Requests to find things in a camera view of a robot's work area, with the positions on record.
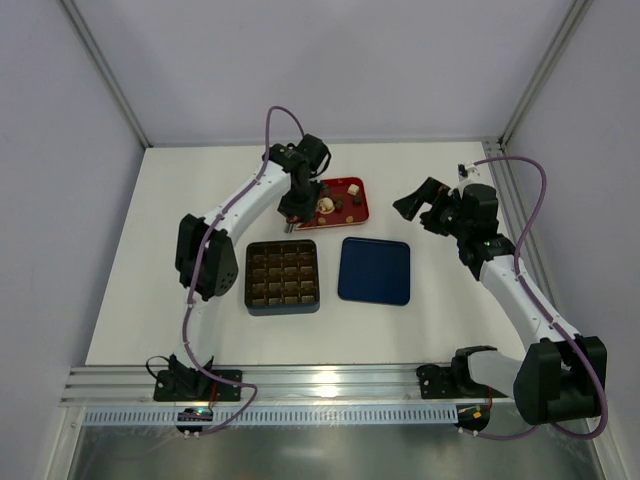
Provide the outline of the white round chocolate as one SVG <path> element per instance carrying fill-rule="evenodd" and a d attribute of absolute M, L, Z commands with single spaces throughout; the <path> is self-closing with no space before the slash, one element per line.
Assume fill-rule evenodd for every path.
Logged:
<path fill-rule="evenodd" d="M 329 214 L 335 209 L 334 202 L 329 197 L 323 197 L 318 201 L 317 210 L 321 214 Z"/>

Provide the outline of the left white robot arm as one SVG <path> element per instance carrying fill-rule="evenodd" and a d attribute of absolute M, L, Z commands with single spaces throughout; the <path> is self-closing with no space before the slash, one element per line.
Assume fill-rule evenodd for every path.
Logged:
<path fill-rule="evenodd" d="M 235 245 L 248 227 L 276 203 L 290 225 L 315 214 L 321 183 L 315 178 L 331 154 L 309 135 L 299 144 L 276 144 L 263 163 L 230 198 L 203 217 L 179 224 L 175 267 L 187 289 L 181 345 L 156 374 L 156 401 L 201 400 L 213 383 L 213 330 L 222 297 L 237 280 Z"/>

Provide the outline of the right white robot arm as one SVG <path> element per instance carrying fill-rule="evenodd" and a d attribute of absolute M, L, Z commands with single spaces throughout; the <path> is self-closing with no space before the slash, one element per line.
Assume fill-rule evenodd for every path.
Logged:
<path fill-rule="evenodd" d="M 532 426 L 599 418 L 606 422 L 607 351 L 572 327 L 530 280 L 516 246 L 498 230 L 496 190 L 469 181 L 450 188 L 428 178 L 394 202 L 407 221 L 455 239 L 461 263 L 491 293 L 526 349 L 518 361 L 487 347 L 458 351 L 469 380 L 507 395 Z"/>

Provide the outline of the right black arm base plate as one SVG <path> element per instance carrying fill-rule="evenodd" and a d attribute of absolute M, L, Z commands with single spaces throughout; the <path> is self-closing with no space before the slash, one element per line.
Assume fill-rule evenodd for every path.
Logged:
<path fill-rule="evenodd" d="M 416 369 L 416 377 L 423 400 L 507 398 L 502 391 L 473 381 L 469 368 L 462 364 L 424 364 Z"/>

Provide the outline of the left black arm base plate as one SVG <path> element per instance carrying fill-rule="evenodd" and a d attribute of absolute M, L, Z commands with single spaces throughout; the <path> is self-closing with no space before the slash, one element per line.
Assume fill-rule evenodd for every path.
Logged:
<path fill-rule="evenodd" d="M 171 370 L 161 370 L 154 387 L 153 400 L 156 402 L 209 401 L 239 402 L 241 388 L 223 382 L 214 382 L 200 372 L 179 374 Z"/>

